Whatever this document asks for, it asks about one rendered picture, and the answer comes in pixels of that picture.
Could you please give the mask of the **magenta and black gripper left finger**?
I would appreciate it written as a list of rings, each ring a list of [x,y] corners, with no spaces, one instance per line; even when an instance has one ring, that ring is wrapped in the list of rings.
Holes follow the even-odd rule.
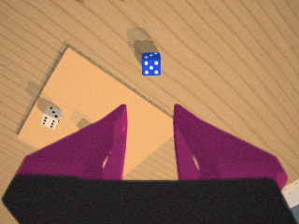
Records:
[[[15,175],[122,180],[127,126],[127,106],[122,104],[102,119],[25,156]]]

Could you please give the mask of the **white dice with black pips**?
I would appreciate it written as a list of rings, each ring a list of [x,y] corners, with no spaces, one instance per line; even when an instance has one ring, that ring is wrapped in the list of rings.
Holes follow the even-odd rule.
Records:
[[[62,114],[63,111],[49,105],[42,116],[40,124],[55,130]]]

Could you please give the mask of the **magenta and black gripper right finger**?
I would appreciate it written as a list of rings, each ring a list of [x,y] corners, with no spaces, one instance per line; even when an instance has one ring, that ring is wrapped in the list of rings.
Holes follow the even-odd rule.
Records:
[[[269,177],[280,190],[288,181],[275,155],[197,118],[179,104],[174,104],[173,131],[178,180]]]

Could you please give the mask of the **blue dice with white pips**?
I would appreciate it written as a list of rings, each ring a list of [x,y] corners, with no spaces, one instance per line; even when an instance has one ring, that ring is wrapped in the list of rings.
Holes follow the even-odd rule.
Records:
[[[142,53],[142,75],[159,76],[161,74],[161,54],[160,52]]]

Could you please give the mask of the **orange mat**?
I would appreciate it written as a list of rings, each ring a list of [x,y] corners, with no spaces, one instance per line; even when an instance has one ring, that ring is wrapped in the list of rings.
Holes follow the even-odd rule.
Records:
[[[173,117],[70,46],[41,92],[18,138],[41,149],[127,106],[123,176],[174,135]],[[48,106],[63,114],[55,130],[40,124]]]

